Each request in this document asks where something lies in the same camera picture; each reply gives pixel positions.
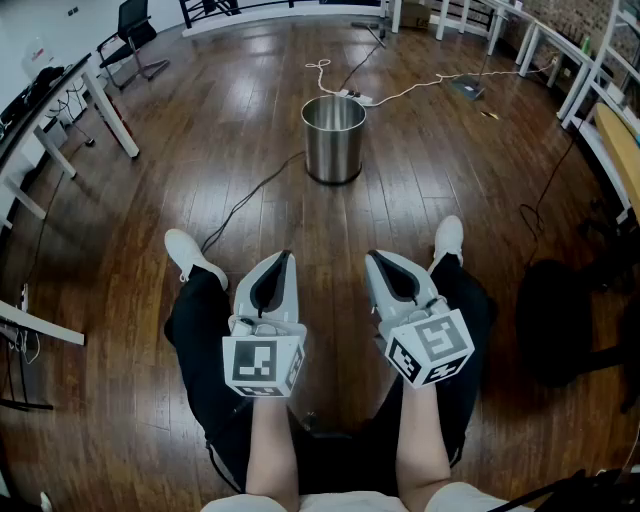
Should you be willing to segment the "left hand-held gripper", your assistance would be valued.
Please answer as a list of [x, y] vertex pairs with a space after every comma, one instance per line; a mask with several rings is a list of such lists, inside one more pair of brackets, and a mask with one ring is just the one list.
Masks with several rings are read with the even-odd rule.
[[248, 398], [290, 397], [306, 339], [304, 325], [281, 322], [299, 320], [296, 260], [290, 251], [263, 259], [241, 279], [234, 313], [230, 334], [222, 339], [226, 385]]

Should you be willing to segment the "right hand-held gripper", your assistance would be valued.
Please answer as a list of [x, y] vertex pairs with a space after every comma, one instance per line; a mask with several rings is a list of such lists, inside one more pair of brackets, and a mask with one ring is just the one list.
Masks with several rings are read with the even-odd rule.
[[[413, 388], [422, 388], [458, 374], [474, 352], [469, 330], [458, 309], [450, 309], [430, 274], [412, 260], [384, 250], [365, 256], [365, 280], [371, 305], [383, 321], [379, 334], [384, 355]], [[429, 293], [422, 309], [421, 293]]]

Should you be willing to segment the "steel waste bin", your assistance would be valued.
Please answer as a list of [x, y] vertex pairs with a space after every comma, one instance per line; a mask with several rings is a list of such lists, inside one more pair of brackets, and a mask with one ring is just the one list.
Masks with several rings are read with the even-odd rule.
[[305, 128], [305, 169], [316, 182], [339, 186], [362, 170], [366, 110], [353, 99], [325, 95], [301, 109]]

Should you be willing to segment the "person's left forearm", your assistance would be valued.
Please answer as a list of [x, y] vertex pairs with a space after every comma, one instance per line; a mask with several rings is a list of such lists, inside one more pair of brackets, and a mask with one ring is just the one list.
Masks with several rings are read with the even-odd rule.
[[253, 403], [246, 492], [268, 497], [289, 512], [299, 509], [299, 480], [287, 404], [279, 398]]

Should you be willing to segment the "white right shoe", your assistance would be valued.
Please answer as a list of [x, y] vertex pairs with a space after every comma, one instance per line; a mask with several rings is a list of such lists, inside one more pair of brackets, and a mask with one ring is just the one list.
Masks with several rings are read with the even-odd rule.
[[434, 240], [433, 261], [428, 269], [432, 273], [436, 266], [446, 256], [456, 258], [460, 266], [463, 265], [462, 246], [464, 241], [464, 230], [461, 220], [456, 215], [445, 217], [436, 230]]

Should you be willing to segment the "black trousers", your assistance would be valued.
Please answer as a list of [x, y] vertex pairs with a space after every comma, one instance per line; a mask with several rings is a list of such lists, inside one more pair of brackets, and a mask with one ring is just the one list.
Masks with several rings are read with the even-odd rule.
[[[462, 456], [497, 306], [452, 255], [445, 256], [431, 276], [449, 306], [461, 311], [475, 346], [461, 371], [436, 385], [444, 444], [450, 464], [456, 464]], [[229, 333], [230, 314], [229, 297], [219, 279], [195, 268], [181, 288], [164, 332], [176, 350], [195, 419], [238, 487], [244, 488], [252, 403], [224, 381], [222, 339]], [[374, 491], [397, 495], [395, 457], [402, 398], [403, 380], [397, 378], [374, 418], [348, 437], [316, 437], [291, 416], [301, 494]]]

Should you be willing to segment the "white left shoe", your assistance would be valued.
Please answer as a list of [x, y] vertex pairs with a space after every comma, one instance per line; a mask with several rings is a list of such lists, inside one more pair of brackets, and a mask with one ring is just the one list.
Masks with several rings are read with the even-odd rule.
[[196, 241], [186, 232], [172, 228], [164, 235], [164, 244], [171, 260], [180, 269], [180, 282], [186, 283], [194, 268], [202, 269], [214, 274], [224, 291], [228, 288], [228, 277], [224, 271], [209, 262]]

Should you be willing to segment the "grey floor box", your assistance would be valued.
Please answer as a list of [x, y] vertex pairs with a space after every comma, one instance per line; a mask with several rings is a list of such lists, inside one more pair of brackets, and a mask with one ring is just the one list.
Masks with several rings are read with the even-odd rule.
[[485, 88], [481, 85], [483, 77], [500, 74], [499, 71], [486, 71], [485, 68], [490, 57], [493, 55], [495, 45], [499, 37], [502, 19], [504, 18], [504, 13], [505, 11], [503, 8], [497, 8], [492, 15], [492, 28], [490, 30], [487, 54], [481, 65], [480, 71], [478, 73], [460, 74], [452, 79], [452, 86], [470, 101], [476, 101], [484, 94]]

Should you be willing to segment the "white shelf unit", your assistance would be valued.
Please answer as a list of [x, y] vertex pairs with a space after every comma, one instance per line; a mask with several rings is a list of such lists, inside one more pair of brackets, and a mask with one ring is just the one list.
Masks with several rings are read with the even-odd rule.
[[[623, 56], [612, 43], [615, 31], [622, 28], [631, 29], [639, 40], [638, 49], [632, 59]], [[601, 83], [606, 58], [613, 59], [625, 71], [620, 86], [613, 82], [607, 85]], [[605, 130], [596, 123], [594, 117], [598, 107], [606, 106], [631, 131], [634, 139], [639, 138], [640, 120], [633, 121], [629, 116], [632, 110], [628, 107], [626, 97], [631, 83], [640, 86], [640, 4], [635, 0], [613, 0], [609, 21], [596, 58], [580, 68], [577, 85], [569, 93], [569, 106], [561, 116], [561, 124], [563, 128], [576, 128], [602, 166], [620, 202], [620, 211], [615, 214], [618, 224], [623, 223], [634, 212], [633, 202], [628, 193], [631, 180], [623, 178], [619, 173], [622, 166], [614, 162]]]

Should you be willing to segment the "black floor tool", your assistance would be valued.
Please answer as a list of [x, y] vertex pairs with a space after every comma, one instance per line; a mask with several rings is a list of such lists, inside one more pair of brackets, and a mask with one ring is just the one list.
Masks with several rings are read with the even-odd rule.
[[386, 47], [386, 29], [378, 23], [352, 22], [351, 27], [368, 31], [381, 47]]

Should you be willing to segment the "cardboard box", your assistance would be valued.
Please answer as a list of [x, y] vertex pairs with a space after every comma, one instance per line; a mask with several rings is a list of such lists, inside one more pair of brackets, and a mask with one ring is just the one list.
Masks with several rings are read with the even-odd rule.
[[399, 26], [426, 30], [430, 24], [431, 14], [430, 0], [402, 0]]

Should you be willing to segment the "black metal railing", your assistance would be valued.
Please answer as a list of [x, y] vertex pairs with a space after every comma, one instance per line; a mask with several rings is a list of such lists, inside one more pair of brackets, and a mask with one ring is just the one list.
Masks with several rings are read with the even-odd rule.
[[262, 8], [294, 9], [311, 5], [373, 7], [377, 14], [386, 13], [391, 0], [178, 0], [187, 28], [196, 22], [219, 16], [253, 13]]

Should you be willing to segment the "black office chair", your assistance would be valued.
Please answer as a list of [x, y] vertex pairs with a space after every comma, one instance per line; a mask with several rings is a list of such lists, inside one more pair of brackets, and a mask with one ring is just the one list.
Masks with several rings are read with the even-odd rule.
[[[116, 32], [99, 43], [96, 48], [100, 57], [99, 68], [106, 71], [108, 80], [120, 92], [126, 89], [138, 76], [151, 81], [170, 65], [169, 59], [162, 59], [148, 64], [144, 64], [140, 59], [141, 49], [152, 42], [158, 35], [150, 24], [150, 19], [148, 0], [125, 0], [119, 6]], [[109, 56], [105, 56], [103, 50], [113, 38], [120, 40], [121, 45]], [[128, 58], [134, 60], [136, 70], [122, 83], [118, 83], [110, 71], [110, 66], [122, 63]]]

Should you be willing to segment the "black bag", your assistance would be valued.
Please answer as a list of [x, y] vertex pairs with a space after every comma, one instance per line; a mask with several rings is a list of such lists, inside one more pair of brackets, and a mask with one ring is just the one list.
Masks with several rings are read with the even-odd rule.
[[35, 95], [45, 94], [51, 84], [56, 82], [65, 72], [62, 66], [48, 66], [43, 68], [31, 83], [31, 92]]

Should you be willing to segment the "white wall-mounted box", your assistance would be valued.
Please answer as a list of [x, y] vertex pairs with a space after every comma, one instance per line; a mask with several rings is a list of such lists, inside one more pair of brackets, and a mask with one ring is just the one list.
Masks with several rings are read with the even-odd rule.
[[32, 38], [24, 51], [22, 67], [30, 80], [34, 80], [46, 67], [56, 65], [50, 46], [41, 37]]

